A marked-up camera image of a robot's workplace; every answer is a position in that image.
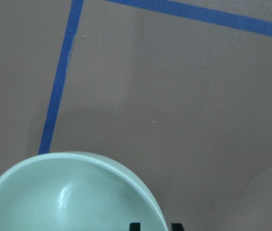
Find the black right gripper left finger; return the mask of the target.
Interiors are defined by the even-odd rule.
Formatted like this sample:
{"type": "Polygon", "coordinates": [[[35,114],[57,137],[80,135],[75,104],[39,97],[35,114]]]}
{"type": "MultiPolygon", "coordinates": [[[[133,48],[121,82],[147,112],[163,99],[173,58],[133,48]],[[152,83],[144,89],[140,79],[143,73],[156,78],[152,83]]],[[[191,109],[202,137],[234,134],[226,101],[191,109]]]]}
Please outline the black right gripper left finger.
{"type": "Polygon", "coordinates": [[[130,223],[129,231],[141,231],[141,224],[139,222],[130,223]]]}

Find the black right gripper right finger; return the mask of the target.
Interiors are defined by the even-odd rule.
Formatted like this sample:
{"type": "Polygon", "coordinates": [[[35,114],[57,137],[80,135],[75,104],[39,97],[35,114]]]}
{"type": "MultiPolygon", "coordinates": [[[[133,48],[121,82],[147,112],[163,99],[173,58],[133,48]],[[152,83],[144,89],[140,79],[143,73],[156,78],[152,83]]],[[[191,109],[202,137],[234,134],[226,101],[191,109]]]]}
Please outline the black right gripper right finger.
{"type": "Polygon", "coordinates": [[[184,231],[184,227],[182,223],[172,223],[171,224],[171,231],[184,231]]]}

